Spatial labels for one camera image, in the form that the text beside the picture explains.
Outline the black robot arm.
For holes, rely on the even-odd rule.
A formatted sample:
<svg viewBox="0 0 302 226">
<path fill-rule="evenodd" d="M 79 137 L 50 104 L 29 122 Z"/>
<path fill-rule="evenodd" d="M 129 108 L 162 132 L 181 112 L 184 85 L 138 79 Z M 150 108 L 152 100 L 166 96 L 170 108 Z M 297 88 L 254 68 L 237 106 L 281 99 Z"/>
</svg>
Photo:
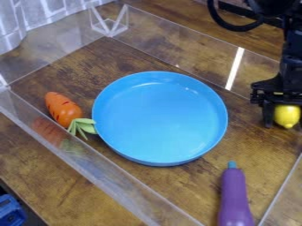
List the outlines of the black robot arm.
<svg viewBox="0 0 302 226">
<path fill-rule="evenodd" d="M 285 35 L 277 76 L 252 84 L 250 102 L 262 108 L 264 124 L 274 123 L 278 105 L 302 107 L 302 0 L 248 0 L 264 18 L 281 18 Z"/>
</svg>

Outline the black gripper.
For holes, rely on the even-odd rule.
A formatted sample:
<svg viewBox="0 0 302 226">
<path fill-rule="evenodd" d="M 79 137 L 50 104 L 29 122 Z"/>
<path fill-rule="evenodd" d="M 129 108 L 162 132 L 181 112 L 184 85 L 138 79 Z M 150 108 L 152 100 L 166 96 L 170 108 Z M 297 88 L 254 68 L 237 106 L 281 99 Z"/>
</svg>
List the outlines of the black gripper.
<svg viewBox="0 0 302 226">
<path fill-rule="evenodd" d="M 302 129 L 302 58 L 282 56 L 273 79 L 252 84 L 250 101 L 262 107 L 265 127 L 274 123 L 276 104 L 299 105 L 299 125 Z"/>
</svg>

